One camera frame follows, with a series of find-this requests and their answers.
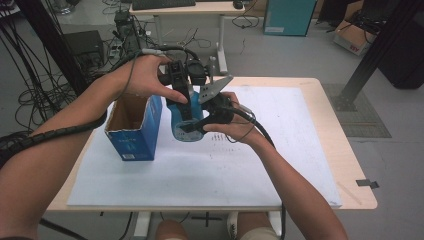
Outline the black metal post with base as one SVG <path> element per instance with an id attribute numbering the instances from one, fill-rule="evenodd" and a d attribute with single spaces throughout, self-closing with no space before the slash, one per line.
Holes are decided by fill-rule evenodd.
<path id="1" fill-rule="evenodd" d="M 349 81 L 338 95 L 331 98 L 336 111 L 356 110 L 354 101 L 357 96 L 400 38 L 402 31 L 421 12 L 424 13 L 424 0 L 400 0 Z"/>

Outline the large dark object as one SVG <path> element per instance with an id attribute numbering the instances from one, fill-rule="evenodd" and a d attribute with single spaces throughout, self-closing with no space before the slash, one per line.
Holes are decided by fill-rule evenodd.
<path id="1" fill-rule="evenodd" d="M 401 31 L 379 70 L 398 89 L 418 89 L 424 84 L 424 23 L 412 20 Z"/>

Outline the person's right hand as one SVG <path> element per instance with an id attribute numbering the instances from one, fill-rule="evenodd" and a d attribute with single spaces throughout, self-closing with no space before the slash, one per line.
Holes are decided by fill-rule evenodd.
<path id="1" fill-rule="evenodd" d="M 233 140 L 251 147 L 268 143 L 268 140 L 256 129 L 253 123 L 235 114 L 228 124 L 208 124 L 203 127 L 206 132 L 223 133 Z"/>

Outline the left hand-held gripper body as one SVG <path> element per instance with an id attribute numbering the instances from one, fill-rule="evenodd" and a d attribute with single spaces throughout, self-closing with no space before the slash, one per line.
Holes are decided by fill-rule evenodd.
<path id="1" fill-rule="evenodd" d="M 200 60 L 175 60 L 165 66 L 165 73 L 159 76 L 159 81 L 162 85 L 171 85 L 173 88 L 203 86 L 209 76 L 209 65 L 203 65 Z"/>

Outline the person's left knee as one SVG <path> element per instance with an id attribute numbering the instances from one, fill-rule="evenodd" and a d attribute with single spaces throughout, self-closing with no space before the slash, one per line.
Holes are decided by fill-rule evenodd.
<path id="1" fill-rule="evenodd" d="M 164 220 L 157 226 L 155 240 L 188 240 L 188 234 L 181 223 Z"/>

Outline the person's right knee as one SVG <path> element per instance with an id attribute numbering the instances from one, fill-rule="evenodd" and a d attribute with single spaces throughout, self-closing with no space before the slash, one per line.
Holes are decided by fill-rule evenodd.
<path id="1" fill-rule="evenodd" d="M 279 240 L 268 216 L 263 212 L 240 212 L 236 236 L 237 240 Z"/>

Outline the white desk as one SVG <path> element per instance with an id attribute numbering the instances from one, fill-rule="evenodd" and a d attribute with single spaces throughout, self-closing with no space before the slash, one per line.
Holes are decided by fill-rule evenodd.
<path id="1" fill-rule="evenodd" d="M 156 38 L 160 45 L 164 44 L 164 29 L 201 28 L 210 25 L 219 29 L 218 39 L 212 44 L 216 48 L 217 62 L 221 74 L 228 73 L 227 61 L 224 50 L 224 29 L 227 16 L 239 16 L 245 12 L 245 8 L 236 9 L 233 2 L 199 2 L 194 6 L 134 10 L 130 7 L 131 15 L 152 16 Z"/>

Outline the black keyboard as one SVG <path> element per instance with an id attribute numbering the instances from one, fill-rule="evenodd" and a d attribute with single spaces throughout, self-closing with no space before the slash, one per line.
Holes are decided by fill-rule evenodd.
<path id="1" fill-rule="evenodd" d="M 190 7 L 195 5 L 195 0 L 132 0 L 133 10 Z"/>

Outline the white table mat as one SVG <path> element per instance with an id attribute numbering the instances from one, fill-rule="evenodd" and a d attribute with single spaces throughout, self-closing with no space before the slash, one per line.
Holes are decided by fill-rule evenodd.
<path id="1" fill-rule="evenodd" d="M 333 207 L 342 204 L 302 91 L 294 87 L 234 87 L 280 154 Z M 197 142 L 174 139 L 163 111 L 155 158 L 123 161 L 98 128 L 82 157 L 70 206 L 277 207 L 281 201 L 261 161 L 220 133 Z"/>

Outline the black tape piece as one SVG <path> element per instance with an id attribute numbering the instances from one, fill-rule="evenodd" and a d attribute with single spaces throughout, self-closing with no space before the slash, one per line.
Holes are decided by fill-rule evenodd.
<path id="1" fill-rule="evenodd" d="M 370 189 L 376 189 L 380 187 L 377 181 L 371 181 L 369 179 L 358 179 L 356 180 L 356 184 L 359 187 L 369 187 Z"/>

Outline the blue bottle with white cap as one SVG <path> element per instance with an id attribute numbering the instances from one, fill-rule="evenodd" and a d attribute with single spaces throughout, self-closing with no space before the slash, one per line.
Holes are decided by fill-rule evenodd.
<path id="1" fill-rule="evenodd" d="M 203 110 L 201 105 L 198 103 L 199 93 L 194 90 L 190 90 L 189 96 L 191 103 L 191 116 L 186 120 L 183 119 L 182 113 L 178 108 L 178 104 L 172 104 L 170 100 L 167 101 L 167 107 L 171 111 L 172 134 L 176 140 L 182 142 L 196 142 L 203 138 L 203 134 L 198 130 L 185 132 L 182 129 L 183 126 L 188 124 L 195 124 L 204 118 Z"/>

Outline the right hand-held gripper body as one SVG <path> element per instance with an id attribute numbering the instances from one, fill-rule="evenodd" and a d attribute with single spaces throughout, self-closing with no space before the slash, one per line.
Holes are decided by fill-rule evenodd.
<path id="1" fill-rule="evenodd" d="M 229 75 L 220 80 L 210 81 L 200 88 L 198 102 L 201 108 L 209 113 L 201 120 L 202 125 L 223 124 L 232 120 L 231 101 L 221 93 L 232 80 L 233 76 Z"/>

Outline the person's left hand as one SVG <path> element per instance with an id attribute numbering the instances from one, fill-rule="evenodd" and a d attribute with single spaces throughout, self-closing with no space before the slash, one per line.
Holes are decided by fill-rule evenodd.
<path id="1" fill-rule="evenodd" d="M 158 95 L 177 103 L 186 103 L 186 98 L 180 92 L 165 87 L 159 81 L 159 67 L 169 62 L 167 57 L 144 55 L 117 68 L 111 76 L 122 83 L 121 93 L 143 97 Z"/>

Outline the white table leg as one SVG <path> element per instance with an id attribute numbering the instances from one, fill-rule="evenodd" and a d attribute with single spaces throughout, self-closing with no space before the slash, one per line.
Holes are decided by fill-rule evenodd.
<path id="1" fill-rule="evenodd" d="M 281 222 L 281 213 L 279 211 L 270 211 L 268 213 L 268 218 L 271 223 L 272 228 L 276 232 L 279 238 L 282 237 L 283 227 Z"/>
<path id="2" fill-rule="evenodd" d="M 147 240 L 151 220 L 150 212 L 138 212 L 131 240 Z"/>

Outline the blue cardboard box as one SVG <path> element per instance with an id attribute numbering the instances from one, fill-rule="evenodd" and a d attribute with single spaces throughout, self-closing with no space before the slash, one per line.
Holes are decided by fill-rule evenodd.
<path id="1" fill-rule="evenodd" d="M 155 158 L 162 114 L 160 96 L 126 94 L 114 104 L 105 134 L 123 161 L 152 161 Z"/>

